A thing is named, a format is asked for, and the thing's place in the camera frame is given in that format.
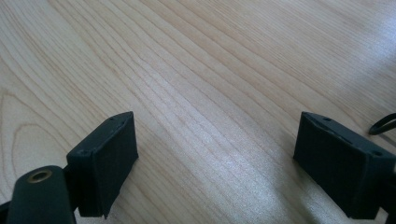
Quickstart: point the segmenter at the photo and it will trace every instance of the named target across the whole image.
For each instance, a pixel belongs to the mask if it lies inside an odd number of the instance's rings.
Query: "table surface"
[[[0,203],[132,110],[140,158],[108,220],[79,223],[384,223],[292,155],[302,111],[396,152],[367,135],[396,111],[395,34],[391,0],[0,1]]]

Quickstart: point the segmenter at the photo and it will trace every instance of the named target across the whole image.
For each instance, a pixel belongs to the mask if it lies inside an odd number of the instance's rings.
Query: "rectangular plastic piece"
[[[338,122],[303,112],[294,157],[348,217],[374,219],[396,157]]]
[[[107,217],[137,158],[133,112],[105,120],[67,154],[82,217]]]

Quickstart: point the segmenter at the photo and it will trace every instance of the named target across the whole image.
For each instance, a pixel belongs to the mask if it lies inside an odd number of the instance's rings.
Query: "wooden table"
[[[391,0],[0,1],[0,203],[132,110],[140,158],[108,220],[78,223],[372,223],[292,155],[302,111],[395,153],[366,134],[395,87]]]

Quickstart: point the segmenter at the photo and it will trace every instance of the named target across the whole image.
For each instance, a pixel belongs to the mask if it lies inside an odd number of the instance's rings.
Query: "metal grommet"
[[[27,179],[27,182],[31,184],[36,184],[50,178],[50,176],[52,176],[51,170],[40,170],[35,172],[34,174],[31,174]]]

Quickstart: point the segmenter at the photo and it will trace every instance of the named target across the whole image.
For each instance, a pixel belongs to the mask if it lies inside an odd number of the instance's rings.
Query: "black plastic part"
[[[7,215],[7,224],[76,223],[64,170],[45,166],[19,178]]]
[[[0,224],[6,223],[10,202],[0,205]]]
[[[381,207],[390,215],[396,215],[396,175],[383,182],[378,196]]]
[[[374,219],[396,157],[348,128],[303,112],[294,157],[348,217]]]
[[[396,224],[396,216],[389,215],[385,224]]]
[[[107,217],[137,158],[133,112],[107,119],[67,154],[71,201],[82,217]]]

